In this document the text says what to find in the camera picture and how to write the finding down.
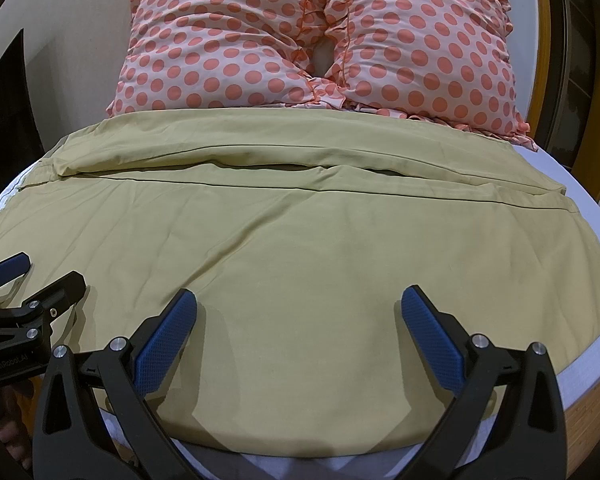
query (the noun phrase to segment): white bed sheet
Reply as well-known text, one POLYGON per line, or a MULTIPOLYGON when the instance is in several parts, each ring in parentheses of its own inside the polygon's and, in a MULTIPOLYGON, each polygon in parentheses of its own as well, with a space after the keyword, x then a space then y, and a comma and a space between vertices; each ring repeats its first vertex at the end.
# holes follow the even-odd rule
MULTIPOLYGON (((569 196, 578 205, 584 219, 600 241, 600 207, 584 188, 548 153, 533 153, 518 146, 515 150, 537 170, 567 188, 569 196)), ((8 197, 13 196, 20 182, 33 167, 23 171, 0 195, 0 210, 8 197)), ((562 403, 566 408, 583 396, 600 379, 600 336, 570 366, 558 374, 562 403)), ((128 446, 116 418, 102 412, 111 436, 128 446)), ((485 420, 468 450, 465 461, 477 457, 491 431, 494 417, 485 420)), ((224 452, 193 444, 176 442, 183 455, 205 478, 212 480, 381 480, 393 479, 415 455, 420 445, 335 458, 298 459, 256 456, 224 452)))

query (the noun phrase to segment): polka dot pillow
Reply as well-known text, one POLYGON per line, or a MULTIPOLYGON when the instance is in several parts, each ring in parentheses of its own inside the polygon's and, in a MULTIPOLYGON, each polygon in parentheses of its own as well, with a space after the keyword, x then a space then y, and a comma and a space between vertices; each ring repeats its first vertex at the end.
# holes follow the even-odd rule
POLYGON ((344 106, 536 149, 516 111, 507 0, 327 0, 344 106))
POLYGON ((311 105, 312 0, 131 0, 115 115, 166 108, 311 105))

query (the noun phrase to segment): blanket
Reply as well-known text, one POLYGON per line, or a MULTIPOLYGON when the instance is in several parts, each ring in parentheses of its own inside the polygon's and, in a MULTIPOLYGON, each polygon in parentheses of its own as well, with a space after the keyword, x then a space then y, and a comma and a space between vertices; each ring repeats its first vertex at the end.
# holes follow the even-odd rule
POLYGON ((600 244, 564 187, 506 142, 417 121, 115 117, 70 135, 8 201, 0 260, 20 251, 32 269, 0 307, 84 275, 87 295, 54 332, 75 352, 193 291, 198 322, 148 402, 172 437, 240 452, 426 438, 451 397, 400 317, 414 283, 469 333, 544 342, 556 372, 600 334, 600 244))

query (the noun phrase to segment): blue gripper pad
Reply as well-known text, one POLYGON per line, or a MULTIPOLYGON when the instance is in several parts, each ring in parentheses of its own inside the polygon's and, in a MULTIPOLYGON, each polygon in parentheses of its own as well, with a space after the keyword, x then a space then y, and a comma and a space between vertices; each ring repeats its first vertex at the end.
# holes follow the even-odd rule
POLYGON ((31 262, 25 253, 19 253, 0 262, 0 287, 29 272, 31 262))
POLYGON ((464 386, 462 354, 412 286, 402 294, 402 318, 440 386, 457 397, 464 386))
POLYGON ((185 290, 136 358, 134 386, 141 397, 160 388, 197 315, 196 297, 185 290))

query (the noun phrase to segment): bolt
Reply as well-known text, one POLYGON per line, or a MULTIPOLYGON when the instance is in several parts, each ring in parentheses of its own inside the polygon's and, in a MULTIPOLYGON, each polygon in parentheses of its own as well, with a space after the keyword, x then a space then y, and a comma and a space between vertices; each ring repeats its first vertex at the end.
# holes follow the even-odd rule
POLYGON ((54 349, 54 357, 61 358, 66 354, 66 346, 60 345, 54 349))
POLYGON ((539 343, 539 342, 533 343, 531 345, 531 349, 538 355, 546 354, 546 346, 544 346, 542 343, 539 343))
POLYGON ((114 352, 120 352, 126 346, 126 339, 123 337, 117 337, 111 340, 109 343, 109 348, 111 348, 114 352))
POLYGON ((471 343, 476 348, 487 348, 489 346, 489 338, 483 334, 475 334, 471 338, 471 343))

